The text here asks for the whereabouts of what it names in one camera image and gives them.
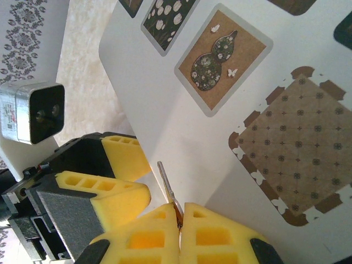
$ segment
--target grey border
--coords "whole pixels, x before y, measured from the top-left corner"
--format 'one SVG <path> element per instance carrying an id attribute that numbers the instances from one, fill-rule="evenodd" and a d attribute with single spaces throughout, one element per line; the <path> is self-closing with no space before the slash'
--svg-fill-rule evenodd
<path id="1" fill-rule="evenodd" d="M 142 30 L 142 32 L 144 33 L 144 35 L 149 39 L 149 41 L 152 43 L 152 45 L 154 46 L 154 48 L 160 53 L 160 55 L 161 55 L 162 57 L 165 57 L 166 54 L 170 51 L 170 49 L 171 49 L 172 46 L 174 45 L 174 43 L 175 43 L 177 37 L 180 35 L 180 33 L 181 33 L 183 27 L 186 25 L 188 19 L 189 19 L 190 16 L 192 15 L 194 9 L 196 8 L 196 6 L 198 5 L 198 3 L 199 3 L 200 0 L 196 0 L 196 1 L 194 2 L 193 6 L 192 6 L 192 8 L 189 10 L 189 12 L 188 12 L 186 18 L 183 20 L 183 22 L 182 22 L 182 24 L 181 24 L 181 27 L 177 30 L 177 32 L 176 32 L 174 38 L 171 40 L 169 46 L 167 47 L 167 49 L 166 49 L 165 51 L 162 49 L 162 47 L 160 47 L 159 43 L 155 40 L 155 38 L 149 33 L 149 31 L 148 31 L 148 30 L 144 27 L 144 25 L 143 25 L 144 22 L 145 22 L 145 20 L 148 18 L 148 15 L 149 15 L 150 11 L 152 10 L 152 8 L 153 8 L 153 6 L 154 6 L 154 4 L 155 4 L 156 1 L 157 1 L 157 0 L 154 0 L 154 1 L 152 2 L 152 4 L 150 5 L 150 7 L 149 7 L 149 9 L 148 9 L 148 12 L 147 12 L 147 14 L 145 15 L 145 17 L 144 17 L 144 19 L 143 19 L 143 21 L 142 21 L 141 30 Z"/>
<path id="2" fill-rule="evenodd" d="M 181 66 L 182 62 L 184 59 L 187 57 L 188 53 L 191 51 L 199 37 L 202 35 L 204 32 L 204 29 L 207 27 L 215 13 L 220 10 L 223 12 L 225 15 L 227 15 L 229 18 L 234 20 L 238 25 L 240 25 L 242 28 L 244 28 L 246 31 L 248 31 L 250 34 L 255 36 L 258 40 L 260 40 L 262 43 L 266 45 L 266 48 L 260 53 L 260 55 L 252 62 L 252 64 L 248 67 L 248 69 L 243 73 L 243 75 L 238 79 L 238 81 L 230 88 L 230 90 L 224 95 L 224 97 L 221 98 L 221 100 L 218 102 L 218 104 L 214 107 L 213 110 L 210 110 L 209 106 L 204 102 L 202 97 L 197 93 L 197 91 L 193 88 L 193 86 L 188 82 L 186 77 L 181 73 L 179 70 L 179 67 Z M 213 117 L 219 110 L 220 108 L 229 100 L 229 98 L 232 96 L 233 93 L 236 92 L 236 90 L 241 86 L 241 84 L 248 78 L 248 76 L 257 68 L 257 66 L 264 60 L 264 58 L 270 53 L 274 46 L 273 41 L 264 35 L 262 32 L 260 32 L 258 29 L 250 25 L 247 21 L 233 13 L 230 9 L 228 9 L 226 6 L 223 4 L 217 4 L 206 21 L 204 22 L 203 26 L 201 29 L 198 31 L 198 33 L 195 35 L 194 39 L 192 40 L 190 46 L 187 48 L 185 53 L 182 55 L 180 61 L 176 64 L 175 66 L 175 75 L 176 77 L 180 80 L 180 82 L 185 86 L 187 92 L 193 97 L 194 101 L 197 103 L 197 105 L 202 109 L 204 114 L 207 117 Z"/>

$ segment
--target sticker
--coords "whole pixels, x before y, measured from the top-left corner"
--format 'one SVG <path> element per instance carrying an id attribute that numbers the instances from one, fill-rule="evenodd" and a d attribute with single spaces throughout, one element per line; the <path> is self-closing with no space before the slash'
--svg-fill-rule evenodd
<path id="1" fill-rule="evenodd" d="M 134 18 L 137 15 L 137 12 L 143 2 L 143 0 L 119 0 L 119 1 L 132 18 Z"/>
<path id="2" fill-rule="evenodd" d="M 141 29 L 156 50 L 165 56 L 199 0 L 155 0 Z"/>
<path id="3" fill-rule="evenodd" d="M 263 99 L 266 108 L 253 111 L 229 138 L 233 153 L 293 226 L 352 201 L 352 112 L 346 92 L 324 76 L 312 67 L 293 70 L 285 79 L 290 84 L 277 86 Z"/>
<path id="4" fill-rule="evenodd" d="M 222 4 L 176 65 L 175 75 L 208 117 L 261 63 L 273 42 Z"/>
<path id="5" fill-rule="evenodd" d="M 334 38 L 352 50 L 352 12 L 336 27 Z"/>
<path id="6" fill-rule="evenodd" d="M 274 5 L 284 9 L 286 12 L 291 15 L 302 15 L 308 11 L 309 8 L 315 3 L 317 0 L 268 0 L 272 2 Z"/>
<path id="7" fill-rule="evenodd" d="M 16 131 L 16 123 L 15 105 L 13 103 L 3 102 L 2 129 Z"/>

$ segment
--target gourd-shaped design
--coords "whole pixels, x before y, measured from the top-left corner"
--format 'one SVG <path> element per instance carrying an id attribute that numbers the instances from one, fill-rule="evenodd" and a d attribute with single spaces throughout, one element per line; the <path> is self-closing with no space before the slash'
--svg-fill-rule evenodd
<path id="1" fill-rule="evenodd" d="M 201 91 L 214 88 L 220 80 L 222 67 L 235 49 L 237 30 L 230 35 L 219 38 L 211 49 L 211 53 L 200 56 L 192 66 L 191 78 Z"/>

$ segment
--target brown border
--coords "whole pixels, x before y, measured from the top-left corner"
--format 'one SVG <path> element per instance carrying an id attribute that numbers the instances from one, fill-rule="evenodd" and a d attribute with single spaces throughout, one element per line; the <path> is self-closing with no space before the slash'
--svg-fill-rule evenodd
<path id="1" fill-rule="evenodd" d="M 314 68 L 309 67 L 309 66 L 302 66 L 294 69 L 291 72 L 293 80 L 297 79 L 299 75 L 304 74 L 307 78 L 312 77 L 314 72 Z M 343 100 L 344 95 L 346 92 L 342 90 L 339 86 L 331 82 L 330 80 L 327 80 L 325 82 L 322 82 L 319 84 L 320 88 L 323 89 L 325 92 L 330 94 L 333 98 L 335 98 L 337 101 Z M 285 90 L 285 87 L 276 87 L 276 89 L 266 98 L 267 104 L 270 105 L 283 91 Z M 249 127 L 250 124 L 260 115 L 261 113 L 258 111 L 253 111 L 245 120 L 244 120 L 244 125 L 245 127 Z M 237 149 L 239 146 L 236 143 L 236 139 L 239 137 L 239 133 L 233 132 L 231 136 L 229 137 L 229 147 L 231 150 Z M 250 161 L 248 156 L 246 154 L 243 155 L 242 159 L 239 159 L 241 164 L 246 168 L 246 170 L 251 174 L 253 172 L 258 172 L 258 169 L 255 167 L 255 165 Z M 262 184 L 258 184 L 260 189 L 265 193 L 265 195 L 269 198 L 270 202 L 272 200 L 277 200 L 279 199 L 279 196 L 277 193 L 272 189 L 272 187 L 269 185 L 267 180 L 263 180 Z M 340 199 L 340 195 L 337 193 L 334 193 L 327 197 L 326 199 L 322 200 L 318 204 L 316 204 L 314 207 L 316 210 L 322 212 L 322 213 L 327 213 L 328 211 L 334 209 L 335 207 L 339 206 L 343 202 Z M 308 224 L 308 220 L 306 219 L 306 215 L 304 213 L 300 214 L 299 216 L 294 216 L 289 209 L 286 209 L 285 212 L 282 214 L 282 217 L 285 219 L 285 221 L 293 226 L 296 227 L 302 227 L 306 224 Z"/>

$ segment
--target brown patterned square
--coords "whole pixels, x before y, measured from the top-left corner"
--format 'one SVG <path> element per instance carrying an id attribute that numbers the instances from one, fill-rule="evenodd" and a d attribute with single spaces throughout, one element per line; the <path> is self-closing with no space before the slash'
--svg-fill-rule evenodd
<path id="1" fill-rule="evenodd" d="M 351 120 L 350 110 L 300 75 L 239 135 L 239 146 L 298 216 L 352 182 Z"/>

